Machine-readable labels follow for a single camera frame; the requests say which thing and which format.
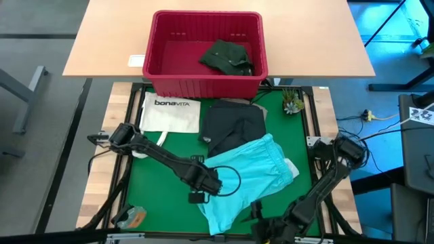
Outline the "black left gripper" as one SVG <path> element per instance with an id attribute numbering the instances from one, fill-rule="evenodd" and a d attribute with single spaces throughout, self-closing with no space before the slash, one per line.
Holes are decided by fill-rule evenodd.
<path id="1" fill-rule="evenodd" d="M 195 190 L 207 192 L 214 197 L 222 196 L 222 181 L 218 179 L 215 169 L 193 164 L 182 174 L 182 180 Z"/>

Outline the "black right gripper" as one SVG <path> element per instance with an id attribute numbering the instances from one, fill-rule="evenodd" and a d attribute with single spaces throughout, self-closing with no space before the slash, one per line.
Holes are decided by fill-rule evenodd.
<path id="1" fill-rule="evenodd" d="M 261 200 L 252 202 L 250 207 L 250 216 L 242 219 L 241 222 L 259 220 L 251 225 L 252 238 L 256 244 L 265 244 L 267 240 L 270 240 L 270 244 L 295 244 L 294 239 L 298 231 L 297 225 L 285 221 L 283 218 L 263 219 Z"/>

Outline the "teal garment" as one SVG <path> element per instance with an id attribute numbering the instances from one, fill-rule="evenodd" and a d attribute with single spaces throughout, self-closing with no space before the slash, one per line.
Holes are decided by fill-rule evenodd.
<path id="1" fill-rule="evenodd" d="M 236 217 L 258 199 L 283 190 L 300 172 L 271 134 L 205 160 L 217 169 L 222 196 L 206 195 L 198 205 L 211 235 L 228 231 Z"/>

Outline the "black garment with drawstring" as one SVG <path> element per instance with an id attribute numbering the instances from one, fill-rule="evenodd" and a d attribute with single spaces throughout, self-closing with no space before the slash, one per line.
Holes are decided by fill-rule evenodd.
<path id="1" fill-rule="evenodd" d="M 262 138 L 265 121 L 256 106 L 217 99 L 202 118 L 198 140 L 208 145 L 208 157 L 215 157 Z"/>

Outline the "dark green garment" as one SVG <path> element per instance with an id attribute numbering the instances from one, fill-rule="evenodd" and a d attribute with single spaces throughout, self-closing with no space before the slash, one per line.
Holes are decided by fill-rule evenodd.
<path id="1" fill-rule="evenodd" d="M 224 75 L 252 76 L 254 71 L 244 46 L 221 39 L 214 42 L 199 62 Z"/>

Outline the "red plastic laundry bin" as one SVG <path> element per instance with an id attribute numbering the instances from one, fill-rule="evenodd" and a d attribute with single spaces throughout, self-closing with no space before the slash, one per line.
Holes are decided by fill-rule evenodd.
<path id="1" fill-rule="evenodd" d="M 218 40 L 245 48 L 250 76 L 226 75 L 200 63 Z M 268 76 L 262 17 L 257 12 L 155 12 L 142 74 L 160 96 L 253 98 Z"/>

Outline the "green table mat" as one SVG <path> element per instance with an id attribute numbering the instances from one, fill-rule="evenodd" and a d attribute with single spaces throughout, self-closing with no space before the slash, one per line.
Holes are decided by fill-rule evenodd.
<path id="1" fill-rule="evenodd" d="M 282 215 L 290 203 L 306 194 L 313 185 L 313 168 L 306 143 L 306 117 L 304 113 L 285 114 L 279 90 L 264 95 L 258 104 L 268 111 L 265 120 L 267 132 L 300 172 L 283 190 L 262 198 L 263 215 L 275 217 Z M 197 205 L 188 202 L 189 191 L 190 188 L 163 164 L 150 158 L 134 159 L 126 201 L 147 211 L 138 231 L 164 235 L 177 232 L 192 239 L 209 233 L 205 216 Z"/>

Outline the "white bonavita tote bag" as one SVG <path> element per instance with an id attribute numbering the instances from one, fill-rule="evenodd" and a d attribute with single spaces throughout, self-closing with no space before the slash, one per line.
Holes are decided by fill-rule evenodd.
<path id="1" fill-rule="evenodd" d="M 142 135 L 145 132 L 159 132 L 156 144 L 162 146 L 169 133 L 198 133 L 200 113 L 200 101 L 163 97 L 146 91 L 139 131 Z"/>

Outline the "black and orange device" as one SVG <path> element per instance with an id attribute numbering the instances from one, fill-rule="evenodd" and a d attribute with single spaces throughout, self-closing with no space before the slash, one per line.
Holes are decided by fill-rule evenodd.
<path id="1" fill-rule="evenodd" d="M 120 229 L 137 228 L 146 218 L 146 215 L 145 208 L 128 203 L 111 219 L 111 224 Z"/>

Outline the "small potted succulent plant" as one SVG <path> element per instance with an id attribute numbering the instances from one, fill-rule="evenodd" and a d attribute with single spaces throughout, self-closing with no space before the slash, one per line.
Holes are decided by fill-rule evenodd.
<path id="1" fill-rule="evenodd" d="M 295 88 L 285 88 L 282 91 L 282 107 L 287 115 L 299 113 L 304 109 L 304 102 Z"/>

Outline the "white paper label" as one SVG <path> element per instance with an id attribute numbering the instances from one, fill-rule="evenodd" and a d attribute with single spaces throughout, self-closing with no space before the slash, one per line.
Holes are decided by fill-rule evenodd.
<path id="1" fill-rule="evenodd" d="M 145 57 L 146 56 L 144 54 L 131 55 L 129 57 L 127 65 L 131 68 L 143 67 Z"/>

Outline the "dark grey equipment case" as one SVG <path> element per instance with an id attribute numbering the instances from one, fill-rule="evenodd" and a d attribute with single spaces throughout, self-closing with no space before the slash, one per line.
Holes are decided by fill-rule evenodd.
<path id="1" fill-rule="evenodd" d="M 434 244 L 434 195 L 391 185 L 393 240 Z"/>
<path id="2" fill-rule="evenodd" d="M 434 125 L 411 121 L 409 107 L 419 108 L 414 104 L 417 98 L 399 96 L 404 178 L 410 188 L 434 195 Z M 434 111 L 434 105 L 420 108 Z"/>

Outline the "light wooden desk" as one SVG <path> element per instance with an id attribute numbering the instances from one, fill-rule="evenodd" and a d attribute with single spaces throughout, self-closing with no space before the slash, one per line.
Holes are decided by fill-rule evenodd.
<path id="1" fill-rule="evenodd" d="M 374 77 L 346 0 L 90 0 L 65 77 L 140 77 L 155 12 L 249 11 L 262 16 L 271 77 Z"/>

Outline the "black metal desk base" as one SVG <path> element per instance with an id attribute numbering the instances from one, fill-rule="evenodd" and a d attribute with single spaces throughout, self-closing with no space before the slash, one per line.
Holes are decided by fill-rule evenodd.
<path id="1" fill-rule="evenodd" d="M 429 19 L 427 36 L 415 40 L 412 45 L 420 45 L 424 40 L 429 44 L 423 49 L 421 58 L 428 60 L 429 67 L 411 81 L 404 84 L 372 83 L 368 85 L 371 92 L 429 92 L 434 90 L 434 85 L 425 85 L 434 77 L 434 0 L 419 0 Z"/>

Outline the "white paper tag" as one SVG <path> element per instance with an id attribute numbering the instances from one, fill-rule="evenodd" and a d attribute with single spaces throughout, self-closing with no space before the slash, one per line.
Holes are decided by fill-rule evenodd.
<path id="1" fill-rule="evenodd" d="M 409 107 L 409 114 L 411 121 L 434 125 L 434 111 Z"/>

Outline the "grey metal desk leg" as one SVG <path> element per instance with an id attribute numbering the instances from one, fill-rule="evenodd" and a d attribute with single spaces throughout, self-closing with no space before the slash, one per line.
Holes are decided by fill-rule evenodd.
<path id="1" fill-rule="evenodd" d="M 0 87 L 25 103 L 18 113 L 14 123 L 13 132 L 15 134 L 26 133 L 28 118 L 30 117 L 31 111 L 35 105 L 40 81 L 48 74 L 49 72 L 46 70 L 46 67 L 38 66 L 33 74 L 30 84 L 25 86 L 23 83 L 19 82 L 19 80 L 13 78 L 10 74 L 0 68 Z"/>

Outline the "black aluminium table frame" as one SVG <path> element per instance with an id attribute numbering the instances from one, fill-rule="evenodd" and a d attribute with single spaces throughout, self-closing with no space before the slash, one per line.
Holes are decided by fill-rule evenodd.
<path id="1" fill-rule="evenodd" d="M 104 131 L 111 132 L 124 121 L 134 122 L 139 117 L 139 108 L 144 97 L 144 93 L 151 91 L 150 85 L 141 83 L 122 83 L 116 82 L 112 86 L 110 98 L 106 108 L 102 128 Z M 335 120 L 334 108 L 330 91 L 327 87 L 304 87 L 302 89 L 307 108 L 303 112 L 306 117 L 307 136 L 326 136 L 333 137 L 338 131 Z M 104 148 L 96 149 L 87 181 L 81 210 L 77 219 L 78 226 L 87 224 L 91 217 L 101 208 L 108 195 L 113 191 L 115 185 L 121 179 L 125 166 L 129 163 L 126 157 L 118 157 Z M 317 176 L 317 169 L 312 164 L 311 177 Z M 110 219 L 115 215 L 125 203 L 127 188 L 130 177 L 126 180 L 125 190 L 113 203 L 110 212 L 102 219 L 101 227 L 107 227 Z M 196 239 L 188 237 L 186 234 L 170 232 L 164 235 L 161 232 L 141 232 L 148 239 L 207 239 L 209 234 L 200 234 Z"/>

